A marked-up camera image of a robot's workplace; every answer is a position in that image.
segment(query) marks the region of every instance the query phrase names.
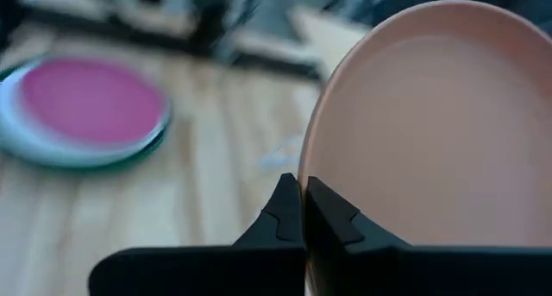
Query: stacked plates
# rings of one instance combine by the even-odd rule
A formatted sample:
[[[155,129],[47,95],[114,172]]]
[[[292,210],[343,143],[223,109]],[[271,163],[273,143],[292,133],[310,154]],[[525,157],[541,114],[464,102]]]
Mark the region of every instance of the stacked plates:
[[[122,66],[39,59],[0,84],[0,142],[43,165],[101,167],[160,142],[169,110],[154,85]]]

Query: black metal frame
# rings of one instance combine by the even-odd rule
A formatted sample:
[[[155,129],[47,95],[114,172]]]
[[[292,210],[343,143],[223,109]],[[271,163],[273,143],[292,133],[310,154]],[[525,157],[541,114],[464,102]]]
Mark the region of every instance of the black metal frame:
[[[179,38],[132,28],[122,22],[116,14],[106,21],[99,21],[27,5],[18,0],[0,0],[0,50],[8,46],[9,34],[17,25],[23,21],[34,21],[88,35],[98,35],[102,38],[116,39],[144,47],[179,51],[215,62],[225,62],[224,59],[221,60],[220,51],[217,51],[214,46],[228,33],[222,25],[227,1],[195,0],[198,25],[189,38]],[[234,49],[231,43],[222,46],[227,48],[224,49],[225,53],[231,53],[230,65],[235,67],[257,67],[316,81],[322,79],[318,74],[316,62],[289,62],[262,54],[244,53],[239,49]]]

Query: wooden tabletop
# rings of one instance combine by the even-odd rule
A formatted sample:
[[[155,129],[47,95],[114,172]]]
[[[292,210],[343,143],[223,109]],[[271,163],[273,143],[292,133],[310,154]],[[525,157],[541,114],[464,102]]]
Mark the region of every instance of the wooden tabletop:
[[[116,60],[166,91],[173,119],[151,156],[117,172],[0,155],[0,295],[87,295],[92,267],[119,249],[232,243],[297,170],[315,84],[36,25],[15,41],[0,68],[46,53]],[[273,155],[290,159],[272,163],[282,143]]]

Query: plate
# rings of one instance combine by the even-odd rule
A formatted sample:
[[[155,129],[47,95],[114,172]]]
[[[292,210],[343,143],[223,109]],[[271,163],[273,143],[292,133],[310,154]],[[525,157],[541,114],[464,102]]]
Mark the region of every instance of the plate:
[[[10,152],[42,165],[100,167],[139,153],[165,128],[168,112],[152,131],[136,142],[109,144],[86,142],[43,124],[22,101],[21,82],[45,60],[34,60],[16,69],[1,84],[0,129],[2,144]]]
[[[337,67],[298,172],[419,245],[552,245],[552,44],[506,10],[425,3]]]

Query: pink plate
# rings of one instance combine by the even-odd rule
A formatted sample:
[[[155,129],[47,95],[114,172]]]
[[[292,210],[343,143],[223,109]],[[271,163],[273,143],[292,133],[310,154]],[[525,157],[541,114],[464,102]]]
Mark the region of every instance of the pink plate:
[[[77,142],[130,144],[161,123],[164,96],[130,70],[91,59],[53,59],[22,79],[21,99],[37,122]]]

